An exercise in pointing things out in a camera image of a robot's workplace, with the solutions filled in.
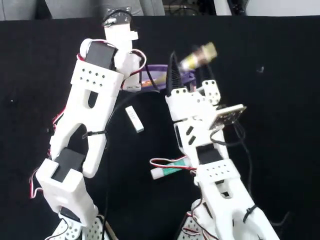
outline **white plastic part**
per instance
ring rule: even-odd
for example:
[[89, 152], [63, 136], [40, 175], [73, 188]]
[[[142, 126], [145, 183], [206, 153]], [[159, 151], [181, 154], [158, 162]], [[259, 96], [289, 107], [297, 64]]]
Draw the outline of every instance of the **white plastic part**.
[[[132, 50], [132, 41], [138, 39], [138, 33], [136, 31], [131, 31], [130, 23], [111, 25], [104, 28], [105, 39], [108, 43], [114, 45], [120, 51], [126, 53], [131, 52]], [[123, 67], [117, 67], [117, 71], [122, 73], [133, 72], [134, 70], [139, 69], [140, 61], [139, 57], [135, 54], [130, 54], [131, 60], [128, 63], [124, 63]], [[123, 89], [131, 92], [136, 92], [141, 90], [139, 84], [139, 74], [128, 77], [124, 84]]]
[[[181, 159], [180, 161], [183, 161], [183, 165], [184, 166], [191, 167], [191, 162], [190, 162], [190, 159], [188, 157], [185, 157], [185, 158]], [[154, 169], [151, 169], [150, 173], [151, 173], [151, 176], [152, 176], [153, 180], [160, 179], [160, 178], [162, 178], [162, 177], [164, 177], [166, 175], [164, 169], [160, 168], [160, 167], [156, 167]]]
[[205, 98], [209, 100], [212, 105], [217, 105], [220, 102], [220, 92], [215, 80], [206, 80], [202, 82]]
[[[79, 227], [70, 219], [61, 220], [58, 227], [53, 232], [53, 236], [63, 233], [62, 235], [52, 237], [50, 240], [77, 240], [80, 235], [82, 240], [101, 240], [102, 239], [102, 223], [98, 217], [95, 218], [93, 224], [89, 227]], [[109, 240], [107, 233], [104, 233], [104, 239]]]
[[51, 177], [59, 164], [45, 159], [35, 176], [43, 188], [43, 196], [55, 213], [60, 213], [61, 207], [71, 210], [84, 227], [89, 226], [98, 215], [98, 208], [94, 205], [85, 186], [81, 172], [70, 169], [63, 182]]
[[[76, 62], [71, 79], [71, 90], [55, 133], [51, 137], [51, 157], [55, 160], [61, 150], [68, 146], [70, 137], [84, 124], [87, 131], [103, 131], [114, 108], [124, 76], [81, 60]], [[95, 105], [89, 107], [91, 91], [98, 93]], [[88, 136], [88, 152], [82, 166], [82, 173], [92, 178], [99, 167], [106, 146], [105, 134]]]
[[[216, 165], [221, 166], [224, 163], [225, 161], [222, 160], [218, 161]], [[238, 171], [233, 164], [225, 166], [226, 170], [230, 171], [230, 175], [223, 173], [219, 178], [216, 178], [224, 180], [222, 184], [226, 185], [228, 189], [230, 197], [224, 197], [213, 177], [212, 166], [212, 163], [199, 165], [196, 171], [197, 181], [207, 207], [215, 219], [217, 237], [220, 240], [235, 240], [233, 220], [241, 222], [247, 209], [254, 206], [255, 203], [240, 180], [240, 175], [236, 174]], [[247, 217], [243, 228], [244, 230], [252, 230], [255, 236], [258, 235], [264, 240], [279, 239], [264, 212], [258, 207]]]
[[227, 0], [213, 0], [217, 16], [231, 16], [231, 10]]
[[134, 107], [128, 106], [125, 108], [125, 111], [126, 111], [126, 114], [129, 116], [129, 118], [134, 126], [135, 131], [137, 133], [142, 132], [145, 128], [142, 125], [142, 122], [140, 121], [140, 118], [138, 117]]
[[91, 45], [92, 39], [91, 38], [86, 38], [85, 40], [82, 41], [81, 45], [80, 45], [80, 55], [81, 57], [83, 57], [84, 59], [87, 56], [89, 47]]
[[[193, 127], [192, 131], [188, 134], [188, 129]], [[196, 147], [212, 144], [210, 140], [210, 134], [212, 130], [208, 130], [203, 126], [203, 121], [193, 118], [180, 121], [174, 124], [175, 134], [180, 137], [181, 145], [179, 149], [190, 159], [191, 166], [197, 168], [199, 165], [199, 159]], [[223, 131], [220, 130], [213, 135], [213, 138], [218, 141], [225, 141]], [[226, 146], [212, 145], [212, 148], [216, 148], [223, 159], [229, 159], [229, 154]]]

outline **black fabric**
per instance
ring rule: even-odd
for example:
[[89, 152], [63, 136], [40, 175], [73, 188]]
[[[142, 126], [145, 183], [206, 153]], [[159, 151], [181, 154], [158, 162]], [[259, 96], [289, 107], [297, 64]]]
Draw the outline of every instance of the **black fabric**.
[[[134, 23], [150, 64], [215, 43], [221, 103], [247, 106], [240, 122], [255, 203], [275, 222], [292, 212], [276, 229], [281, 239], [318, 239], [320, 18], [153, 16]], [[68, 99], [80, 43], [104, 31], [98, 19], [12, 21], [0, 22], [0, 36], [1, 239], [44, 239], [59, 219], [41, 193], [29, 200], [28, 178], [46, 157], [47, 128]], [[137, 134], [125, 111], [117, 112], [109, 159], [104, 154], [86, 187], [102, 213], [109, 174], [108, 220], [119, 239], [172, 239], [199, 191], [187, 171], [151, 178], [150, 158], [181, 156], [164, 94], [140, 94], [130, 104], [144, 131]], [[79, 149], [87, 144], [83, 133], [73, 143]], [[245, 151], [231, 148], [230, 157], [246, 183]]]

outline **white connector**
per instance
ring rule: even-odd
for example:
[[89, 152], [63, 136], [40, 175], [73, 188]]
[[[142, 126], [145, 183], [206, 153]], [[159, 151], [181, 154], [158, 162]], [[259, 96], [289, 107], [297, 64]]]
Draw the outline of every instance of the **white connector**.
[[132, 106], [128, 106], [125, 108], [126, 113], [128, 114], [135, 130], [137, 133], [142, 132], [145, 128], [142, 125], [142, 122], [140, 121], [136, 111], [134, 110], [134, 108]]

